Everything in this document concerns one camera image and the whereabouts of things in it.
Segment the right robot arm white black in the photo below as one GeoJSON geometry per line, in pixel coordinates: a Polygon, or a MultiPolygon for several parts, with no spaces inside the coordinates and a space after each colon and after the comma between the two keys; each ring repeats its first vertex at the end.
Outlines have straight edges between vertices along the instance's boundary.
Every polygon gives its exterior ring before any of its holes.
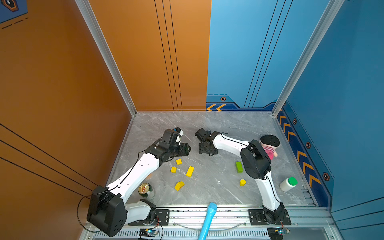
{"type": "Polygon", "coordinates": [[[195,136],[200,141],[199,153],[210,156],[224,150],[242,159],[244,170],[253,178],[263,201],[263,211],[259,219],[267,225],[291,225],[291,219],[283,202],[278,197],[272,179],[272,159],[277,157],[276,149],[280,140],[274,135],[265,135],[260,140],[241,141],[225,136],[220,132],[201,128],[195,136]]]}

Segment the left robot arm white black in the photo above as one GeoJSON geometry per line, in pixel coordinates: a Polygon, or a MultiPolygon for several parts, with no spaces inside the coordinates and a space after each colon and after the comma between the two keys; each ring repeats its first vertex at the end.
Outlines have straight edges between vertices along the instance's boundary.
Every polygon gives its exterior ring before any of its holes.
{"type": "Polygon", "coordinates": [[[142,221],[155,221],[156,205],[143,199],[133,204],[127,200],[140,184],[163,163],[175,157],[188,156],[191,147],[182,143],[180,128],[167,129],[161,138],[138,153],[138,159],[127,172],[106,187],[97,186],[89,196],[87,221],[99,232],[115,236],[124,225],[142,221]]]}

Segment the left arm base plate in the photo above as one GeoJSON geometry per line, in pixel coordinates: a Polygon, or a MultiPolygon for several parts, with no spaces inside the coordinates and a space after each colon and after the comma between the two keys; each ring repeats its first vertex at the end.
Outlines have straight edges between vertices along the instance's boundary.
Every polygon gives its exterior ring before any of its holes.
{"type": "Polygon", "coordinates": [[[155,218],[153,221],[139,220],[132,223],[129,223],[129,226],[156,226],[160,223],[162,226],[168,226],[170,220],[170,210],[160,209],[156,210],[155,218]]]}

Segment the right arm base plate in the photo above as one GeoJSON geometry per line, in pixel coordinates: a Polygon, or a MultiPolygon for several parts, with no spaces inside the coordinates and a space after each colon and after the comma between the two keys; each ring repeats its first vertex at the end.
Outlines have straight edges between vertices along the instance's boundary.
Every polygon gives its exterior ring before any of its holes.
{"type": "Polygon", "coordinates": [[[289,212],[287,210],[284,211],[284,214],[281,216],[281,220],[277,221],[276,224],[269,224],[266,222],[266,219],[263,215],[262,209],[249,209],[249,219],[252,226],[267,226],[267,225],[273,225],[273,226],[281,226],[283,224],[284,226],[290,226],[292,224],[291,218],[289,216],[289,212]]]}

